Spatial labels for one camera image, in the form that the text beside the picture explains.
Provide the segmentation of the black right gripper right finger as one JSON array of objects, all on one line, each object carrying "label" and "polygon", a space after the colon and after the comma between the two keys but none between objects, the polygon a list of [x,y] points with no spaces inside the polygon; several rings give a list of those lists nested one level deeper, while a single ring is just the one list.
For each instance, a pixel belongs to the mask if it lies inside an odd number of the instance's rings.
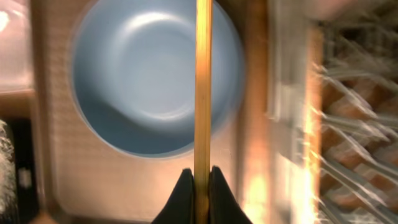
[{"label": "black right gripper right finger", "polygon": [[213,166],[210,172],[209,198],[210,224],[252,224],[217,166]]}]

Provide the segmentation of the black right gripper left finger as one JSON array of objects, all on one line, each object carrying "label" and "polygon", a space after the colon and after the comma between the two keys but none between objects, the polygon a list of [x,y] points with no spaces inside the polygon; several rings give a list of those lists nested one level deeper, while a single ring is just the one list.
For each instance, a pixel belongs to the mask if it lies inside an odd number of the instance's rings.
[{"label": "black right gripper left finger", "polygon": [[152,224],[193,224],[194,221],[194,179],[191,169],[184,169],[178,178],[170,197],[152,221]]}]

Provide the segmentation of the dark blue plate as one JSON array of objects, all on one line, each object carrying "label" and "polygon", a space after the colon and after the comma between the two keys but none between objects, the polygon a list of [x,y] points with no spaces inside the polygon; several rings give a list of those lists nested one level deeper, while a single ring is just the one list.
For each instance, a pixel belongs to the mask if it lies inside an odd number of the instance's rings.
[{"label": "dark blue plate", "polygon": [[88,126],[120,151],[192,149],[195,0],[98,1],[73,41],[71,83]]}]

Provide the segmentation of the wooden chopstick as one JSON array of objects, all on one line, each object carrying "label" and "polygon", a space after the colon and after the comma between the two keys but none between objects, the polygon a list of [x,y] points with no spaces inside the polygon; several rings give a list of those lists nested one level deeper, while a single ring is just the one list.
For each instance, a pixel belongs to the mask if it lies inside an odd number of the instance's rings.
[{"label": "wooden chopstick", "polygon": [[195,65],[195,223],[208,223],[211,142],[212,0],[197,0]]}]

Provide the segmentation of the pile of white rice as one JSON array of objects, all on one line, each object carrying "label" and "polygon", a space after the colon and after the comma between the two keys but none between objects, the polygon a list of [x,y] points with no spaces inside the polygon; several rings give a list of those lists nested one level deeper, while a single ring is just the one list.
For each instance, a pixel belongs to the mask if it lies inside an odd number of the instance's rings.
[{"label": "pile of white rice", "polygon": [[1,120],[1,218],[10,213],[17,201],[16,168],[12,134]]}]

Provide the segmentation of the pink cup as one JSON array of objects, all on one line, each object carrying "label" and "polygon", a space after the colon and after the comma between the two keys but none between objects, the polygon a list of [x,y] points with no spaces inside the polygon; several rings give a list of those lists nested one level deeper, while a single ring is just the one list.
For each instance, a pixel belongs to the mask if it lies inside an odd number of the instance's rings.
[{"label": "pink cup", "polygon": [[329,21],[344,13],[355,3],[357,0],[308,0],[305,15],[318,21]]}]

